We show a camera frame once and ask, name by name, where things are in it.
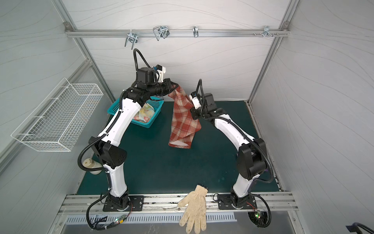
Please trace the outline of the red plaid skirt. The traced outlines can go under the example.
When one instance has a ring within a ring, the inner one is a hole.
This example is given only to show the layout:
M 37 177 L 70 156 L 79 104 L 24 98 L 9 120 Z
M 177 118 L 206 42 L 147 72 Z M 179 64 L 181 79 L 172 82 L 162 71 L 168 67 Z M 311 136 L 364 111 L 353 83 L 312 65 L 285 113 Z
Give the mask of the red plaid skirt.
M 190 112 L 194 106 L 180 86 L 168 96 L 174 100 L 168 145 L 174 148 L 190 149 L 195 134 L 202 128 L 199 120 L 194 120 Z

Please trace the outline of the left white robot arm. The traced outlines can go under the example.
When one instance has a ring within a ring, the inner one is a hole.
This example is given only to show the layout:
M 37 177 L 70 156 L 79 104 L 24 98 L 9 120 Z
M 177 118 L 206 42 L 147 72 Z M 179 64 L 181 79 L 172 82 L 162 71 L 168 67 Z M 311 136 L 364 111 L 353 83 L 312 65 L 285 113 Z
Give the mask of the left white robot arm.
M 127 152 L 119 145 L 125 131 L 135 115 L 141 110 L 146 102 L 153 96 L 167 96 L 178 88 L 178 84 L 161 75 L 163 67 L 138 66 L 138 57 L 144 56 L 139 49 L 133 50 L 136 79 L 128 89 L 124 90 L 119 98 L 119 108 L 105 129 L 97 136 L 89 140 L 78 156 L 78 166 L 87 172 L 104 171 L 109 183 L 109 191 L 106 195 L 107 201 L 114 208 L 124 210 L 130 203 L 128 187 L 124 177 L 124 162 Z M 88 168 L 84 166 L 82 158 L 84 154 L 92 149 L 101 160 L 100 168 Z

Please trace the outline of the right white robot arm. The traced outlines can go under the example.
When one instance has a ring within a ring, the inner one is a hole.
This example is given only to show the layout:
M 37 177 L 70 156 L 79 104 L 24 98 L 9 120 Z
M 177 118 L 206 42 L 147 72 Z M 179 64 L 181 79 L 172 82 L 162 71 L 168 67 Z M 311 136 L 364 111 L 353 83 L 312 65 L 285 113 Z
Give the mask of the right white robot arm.
M 240 209 L 255 197 L 251 193 L 256 183 L 272 183 L 274 169 L 267 155 L 266 143 L 254 138 L 240 128 L 222 108 L 218 108 L 211 93 L 205 93 L 203 82 L 198 81 L 196 90 L 190 94 L 193 107 L 190 109 L 193 119 L 209 121 L 220 130 L 237 150 L 238 178 L 230 192 L 234 208 Z

